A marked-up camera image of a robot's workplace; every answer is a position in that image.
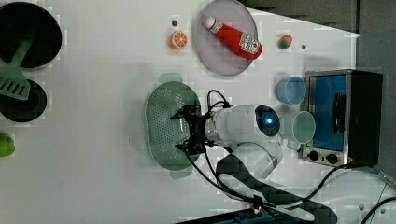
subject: oven window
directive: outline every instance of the oven window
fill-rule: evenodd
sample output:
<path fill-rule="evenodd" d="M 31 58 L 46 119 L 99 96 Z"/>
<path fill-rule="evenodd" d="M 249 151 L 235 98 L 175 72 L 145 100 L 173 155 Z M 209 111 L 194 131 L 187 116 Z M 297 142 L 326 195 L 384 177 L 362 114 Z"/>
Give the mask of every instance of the oven window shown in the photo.
<path fill-rule="evenodd" d="M 315 135 L 308 145 L 310 147 L 319 147 L 329 150 L 344 150 L 344 132 L 336 132 L 334 130 L 334 100 L 337 93 L 339 95 L 347 95 L 347 76 L 324 76 L 311 77 L 311 86 L 309 95 L 313 96 L 309 99 L 313 104 L 314 111 L 311 111 L 315 118 L 317 128 Z"/>

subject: black toaster oven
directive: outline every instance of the black toaster oven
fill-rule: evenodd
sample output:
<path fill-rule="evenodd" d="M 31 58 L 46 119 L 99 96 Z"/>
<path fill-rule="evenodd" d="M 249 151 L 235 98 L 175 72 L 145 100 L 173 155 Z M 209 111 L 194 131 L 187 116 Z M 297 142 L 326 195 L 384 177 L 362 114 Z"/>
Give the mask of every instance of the black toaster oven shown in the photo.
<path fill-rule="evenodd" d="M 303 160 L 378 164 L 382 75 L 357 70 L 306 73 L 304 110 L 317 125 Z"/>

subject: dark floor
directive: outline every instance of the dark floor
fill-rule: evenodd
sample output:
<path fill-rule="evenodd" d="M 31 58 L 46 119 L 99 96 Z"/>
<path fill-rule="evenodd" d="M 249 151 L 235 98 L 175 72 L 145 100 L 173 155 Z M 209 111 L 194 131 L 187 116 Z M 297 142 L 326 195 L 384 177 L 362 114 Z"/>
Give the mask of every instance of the dark floor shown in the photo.
<path fill-rule="evenodd" d="M 363 35 L 396 29 L 395 0 L 238 0 L 278 15 Z"/>

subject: ketchup bottle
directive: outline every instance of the ketchup bottle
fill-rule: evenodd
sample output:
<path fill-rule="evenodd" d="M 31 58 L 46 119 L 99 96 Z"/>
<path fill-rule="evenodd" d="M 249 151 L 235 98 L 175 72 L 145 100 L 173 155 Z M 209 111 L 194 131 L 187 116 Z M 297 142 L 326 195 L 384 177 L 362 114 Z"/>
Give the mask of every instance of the ketchup bottle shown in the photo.
<path fill-rule="evenodd" d="M 220 39 L 227 48 L 239 57 L 254 60 L 262 53 L 262 45 L 251 35 L 247 35 L 231 26 L 207 17 L 205 26 Z"/>

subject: green ball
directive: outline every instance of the green ball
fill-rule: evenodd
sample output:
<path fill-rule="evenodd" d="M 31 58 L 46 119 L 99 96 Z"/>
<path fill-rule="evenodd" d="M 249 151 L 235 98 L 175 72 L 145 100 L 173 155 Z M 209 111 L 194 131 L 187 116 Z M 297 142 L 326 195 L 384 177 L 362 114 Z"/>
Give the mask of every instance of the green ball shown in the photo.
<path fill-rule="evenodd" d="M 0 157 L 6 157 L 14 153 L 14 140 L 10 137 L 0 136 Z"/>

